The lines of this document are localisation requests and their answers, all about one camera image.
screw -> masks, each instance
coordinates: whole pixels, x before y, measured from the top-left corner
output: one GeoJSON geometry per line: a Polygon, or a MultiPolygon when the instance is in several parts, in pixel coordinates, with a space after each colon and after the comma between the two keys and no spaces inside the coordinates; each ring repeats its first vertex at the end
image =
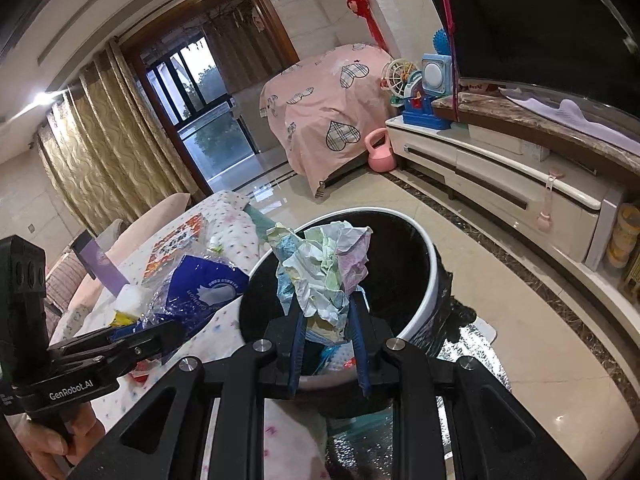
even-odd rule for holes
{"type": "Polygon", "coordinates": [[[267,352],[272,346],[273,344],[268,339],[258,339],[258,341],[254,343],[254,350],[256,352],[267,352]]]}
{"type": "Polygon", "coordinates": [[[392,337],[386,340],[386,347],[389,348],[389,350],[402,350],[405,346],[406,341],[399,337],[392,337]]]}
{"type": "Polygon", "coordinates": [[[193,372],[197,367],[198,360],[195,357],[185,357],[178,365],[178,368],[183,372],[193,372]]]}
{"type": "Polygon", "coordinates": [[[476,359],[471,357],[470,355],[463,355],[460,359],[458,359],[458,364],[462,366],[465,370],[473,370],[476,368],[476,359]]]}

blue plastic bag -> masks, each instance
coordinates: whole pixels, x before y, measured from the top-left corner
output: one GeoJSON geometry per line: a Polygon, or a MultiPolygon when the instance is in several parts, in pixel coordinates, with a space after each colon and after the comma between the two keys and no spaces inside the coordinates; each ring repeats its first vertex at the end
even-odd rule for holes
{"type": "Polygon", "coordinates": [[[217,311],[244,293],[248,283],[249,276],[228,260],[184,256],[156,290],[146,314],[135,325],[117,330],[111,339],[177,320],[186,331],[184,342],[187,342],[217,311]]]}

pink bedsheet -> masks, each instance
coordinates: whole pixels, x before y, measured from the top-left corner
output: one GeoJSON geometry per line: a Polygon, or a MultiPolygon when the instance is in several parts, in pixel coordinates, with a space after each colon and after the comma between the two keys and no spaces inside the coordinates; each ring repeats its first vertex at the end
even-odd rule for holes
{"type": "Polygon", "coordinates": [[[314,194],[394,115],[390,95],[380,89],[390,60],[378,47],[348,44],[303,59],[264,85],[260,114],[314,194]]]}

marble floor border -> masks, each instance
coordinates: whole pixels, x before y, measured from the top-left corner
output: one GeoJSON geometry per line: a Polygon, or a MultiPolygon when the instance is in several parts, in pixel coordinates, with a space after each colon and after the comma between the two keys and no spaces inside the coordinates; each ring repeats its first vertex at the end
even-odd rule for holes
{"type": "MultiPolygon", "coordinates": [[[[403,171],[417,176],[427,184],[431,184],[439,189],[447,191],[446,186],[430,179],[423,173],[413,168],[405,168],[403,171]]],[[[625,402],[631,409],[633,416],[638,424],[640,424],[640,397],[633,388],[633,385],[626,376],[624,370],[615,360],[609,350],[603,345],[593,331],[576,315],[576,313],[563,301],[556,293],[554,293],[545,283],[542,282],[533,272],[520,263],[514,256],[509,254],[504,248],[500,247],[496,242],[491,240],[487,235],[480,232],[476,227],[468,221],[461,218],[451,209],[442,205],[437,200],[426,195],[420,189],[412,186],[408,182],[398,178],[390,173],[382,173],[387,180],[396,186],[404,189],[410,195],[416,197],[420,202],[433,209],[436,213],[443,216],[464,234],[475,240],[478,244],[489,251],[493,256],[500,260],[509,270],[525,282],[558,316],[569,326],[571,330],[580,338],[584,345],[589,349],[591,354],[597,359],[600,365],[605,369],[611,380],[622,394],[625,402]]]]}

drawer handle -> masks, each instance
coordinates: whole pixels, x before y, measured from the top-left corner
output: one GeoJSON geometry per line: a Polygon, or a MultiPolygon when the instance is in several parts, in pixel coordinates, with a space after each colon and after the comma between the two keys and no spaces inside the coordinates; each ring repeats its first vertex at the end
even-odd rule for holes
{"type": "Polygon", "coordinates": [[[467,173],[464,170],[460,170],[460,168],[456,168],[456,174],[461,176],[462,178],[466,178],[467,180],[473,182],[477,186],[484,187],[486,190],[491,191],[493,194],[502,197],[505,200],[508,200],[513,205],[519,207],[520,209],[526,211],[529,207],[529,204],[525,202],[520,197],[512,195],[508,191],[503,190],[501,187],[495,186],[491,182],[487,182],[482,178],[475,176],[474,174],[467,173]]]}
{"type": "Polygon", "coordinates": [[[447,168],[449,171],[456,171],[456,167],[453,164],[450,164],[440,158],[436,158],[435,156],[431,156],[428,155],[427,153],[424,153],[420,150],[417,150],[416,148],[414,148],[413,146],[410,146],[408,144],[405,144],[403,147],[405,153],[411,153],[412,155],[415,156],[420,156],[421,158],[424,158],[426,160],[429,160],[431,162],[433,162],[434,164],[438,164],[440,166],[442,166],[443,168],[447,168]]]}

